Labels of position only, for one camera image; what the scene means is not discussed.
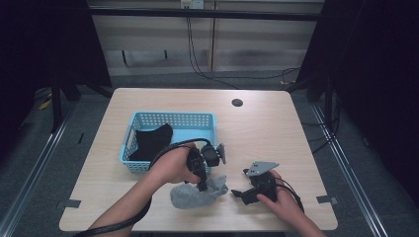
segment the gray fabric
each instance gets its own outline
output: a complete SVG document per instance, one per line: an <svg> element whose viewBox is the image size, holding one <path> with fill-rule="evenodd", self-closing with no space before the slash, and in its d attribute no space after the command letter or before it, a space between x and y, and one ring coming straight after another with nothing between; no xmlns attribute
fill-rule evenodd
<svg viewBox="0 0 419 237"><path fill-rule="evenodd" d="M216 179L208 178L208 189L203 192L200 192L195 186L183 184L172 189L170 199L172 200L172 204L180 209L211 205L218 197L228 192L228 187L225 182L225 176Z"/></svg>

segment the person's left hand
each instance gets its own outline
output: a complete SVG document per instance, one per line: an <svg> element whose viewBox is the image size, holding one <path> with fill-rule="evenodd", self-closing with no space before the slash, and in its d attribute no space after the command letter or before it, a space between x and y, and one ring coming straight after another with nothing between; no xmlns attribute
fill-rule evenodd
<svg viewBox="0 0 419 237"><path fill-rule="evenodd" d="M183 181L197 184L200 177L194 175L186 164L190 150L188 147L195 147L195 143L187 143L185 146L187 147L176 148L160 157L148 171L149 175L158 179L161 185L177 184Z"/></svg>

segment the blue plastic basket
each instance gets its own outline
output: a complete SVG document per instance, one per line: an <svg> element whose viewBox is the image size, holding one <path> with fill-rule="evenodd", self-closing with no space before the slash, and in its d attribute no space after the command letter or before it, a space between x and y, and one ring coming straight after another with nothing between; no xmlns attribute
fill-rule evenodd
<svg viewBox="0 0 419 237"><path fill-rule="evenodd" d="M171 143L187 139L205 138L216 144L216 119L211 113L179 113L179 112L135 112L129 122L121 148L120 161L132 173L145 173L150 162L129 161L129 155L138 149L135 137L136 130L154 130L168 123L173 128Z"/></svg>

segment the metal bracket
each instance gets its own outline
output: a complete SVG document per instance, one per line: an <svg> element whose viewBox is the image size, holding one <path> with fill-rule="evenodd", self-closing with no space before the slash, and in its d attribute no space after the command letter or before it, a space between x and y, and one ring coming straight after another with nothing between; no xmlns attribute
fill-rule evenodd
<svg viewBox="0 0 419 237"><path fill-rule="evenodd" d="M254 161L246 175L248 177L262 175L279 165L280 163L278 162Z"/></svg>
<svg viewBox="0 0 419 237"><path fill-rule="evenodd" d="M225 149L224 149L224 143L220 143L217 147L216 147L216 151L218 152L219 158L222 161L222 164L225 165L225 163L227 163L227 161L225 160Z"/></svg>
<svg viewBox="0 0 419 237"><path fill-rule="evenodd" d="M339 203L337 198L329 197L329 196L317 197L317 202L320 203L320 204L330 202L332 205Z"/></svg>
<svg viewBox="0 0 419 237"><path fill-rule="evenodd" d="M80 202L81 200L73 200L73 199L61 200L56 204L55 208L57 209L65 209L66 207L78 208L80 205Z"/></svg>

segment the black cable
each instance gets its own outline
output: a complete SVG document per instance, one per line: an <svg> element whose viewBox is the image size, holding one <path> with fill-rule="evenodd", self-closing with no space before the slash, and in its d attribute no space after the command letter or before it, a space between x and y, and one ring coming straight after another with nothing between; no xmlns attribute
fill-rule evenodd
<svg viewBox="0 0 419 237"><path fill-rule="evenodd" d="M190 18L187 18L187 25L188 25L189 58L190 58L191 66L192 66L192 68L194 69L194 71L198 75L200 75L200 76L202 76L202 77L204 77L206 79L209 79L209 80L212 80L212 81L216 81L216 82L222 83L224 85L230 86L230 87L232 87L234 89L240 90L240 88L238 88L238 87L236 87L236 86L234 86L232 84L229 84L229 83L224 82L224 81L216 80L216 79L254 79L254 80L266 80L266 79L275 79L275 78L282 77L283 78L283 81L285 81L285 77L284 77L285 75L290 74L290 73L292 73L292 72L300 69L300 67L287 68L287 69L283 70L282 73L279 74L279 75L268 76L268 77L244 77L244 76L211 76L211 77L209 77L209 76L207 76L201 70L201 68L200 68L200 66L198 64L197 56L195 54L194 41L193 41L193 37L192 37L192 27L191 27L191 19ZM195 64L196 64L197 68L195 68L195 65L193 63L192 57L195 60Z"/></svg>
<svg viewBox="0 0 419 237"><path fill-rule="evenodd" d="M296 204L299 206L299 208L301 209L301 211L302 212L304 212L304 206L302 205L302 201L301 201L301 198L296 194L296 191L293 189L293 187L287 182L287 181L285 181L285 180L283 180L283 179L280 179L280 178L275 178L276 180L280 180L280 181L282 181L282 182L284 182L285 184L287 184L288 185L288 187L287 186L285 186L285 185L279 185L279 184L276 184L277 185L277 187L281 187L281 188L284 188L284 189L286 189L288 192L290 192L290 194L292 194L292 196L293 196L293 198L295 199L295 201L296 201Z"/></svg>
<svg viewBox="0 0 419 237"><path fill-rule="evenodd" d="M139 214L135 215L134 217L132 217L132 218L126 220L126 221L123 221L123 222L120 222L120 223L117 223L117 224L111 224L111 225L107 225L107 226L103 226L103 227L98 227L98 228L94 228L94 229L85 230L83 232L75 234L73 237L85 237L85 236L99 235L99 234L114 232L114 231L117 231L117 230L125 229L129 226L132 226L136 222L141 220L142 217L144 217L145 214L148 212L148 210L150 209L150 206L151 206L151 200L152 200L152 198L147 202L147 204L139 212Z"/></svg>
<svg viewBox="0 0 419 237"><path fill-rule="evenodd" d="M326 124L327 124L326 122L304 122L304 121L301 122L301 125L308 126L308 127L317 127L317 126L326 125Z"/></svg>
<svg viewBox="0 0 419 237"><path fill-rule="evenodd" d="M313 142L313 141L319 141L319 140L323 140L324 138L325 138L324 136L321 136L321 137L309 139L309 140L307 140L307 142L309 143L309 142Z"/></svg>
<svg viewBox="0 0 419 237"><path fill-rule="evenodd" d="M236 89L236 90L240 90L240 88L238 88L238 87L236 87L236 86L234 86L234 85L231 85L231 84L229 84L229 83L227 83L227 82L224 82L224 81L216 80L216 79L214 79L214 78L212 78L212 77L208 77L206 74L204 74L204 72L203 72L203 71L201 70L201 68L200 68L200 65L198 64L197 56L195 55L194 41L193 41L193 39L192 39L191 19L190 19L190 18L187 18L187 19L186 19L186 21L187 21L187 24L188 24L188 48L189 48L189 60L190 60L190 62L191 62L191 66L192 66L192 68L194 69L194 71L195 71L198 75L200 75L200 76L202 76L202 77L204 77L204 78L206 78L206 79L209 79L209 80L211 80L211 81L216 81L216 82L222 83L222 84L227 85L227 86L229 86L229 87L232 87L232 88L234 88L234 89ZM197 71L197 69L195 68L194 63L193 63L193 61L192 61L192 55L194 56L195 63L196 63L196 65L197 65L198 71Z"/></svg>
<svg viewBox="0 0 419 237"><path fill-rule="evenodd" d="M319 147L317 147L316 149L314 149L311 154L316 153L317 151L319 151L321 148L323 148L324 146L326 146L331 139L336 138L336 135L338 133L339 130L339 125L340 125L340 113L341 113L341 108L342 108L342 102L337 98L336 99L336 106L335 106L335 112L334 112L334 116L335 119L333 120L333 123L336 121L336 128L334 127L334 124L332 123L332 134L330 137L326 137L326 142L321 144Z"/></svg>
<svg viewBox="0 0 419 237"><path fill-rule="evenodd" d="M159 153L157 153L154 159L150 162L150 165L148 166L148 170L150 170L151 167L157 162L157 160L160 159L160 157L162 157L167 152L174 150L176 148L179 148L179 147L188 147L188 146L185 146L186 143L195 142L195 141L204 141L207 143L207 145L211 145L210 141L205 138L195 138L195 139L189 139L189 140L172 143L168 145L166 148L164 148L163 150L161 150Z"/></svg>

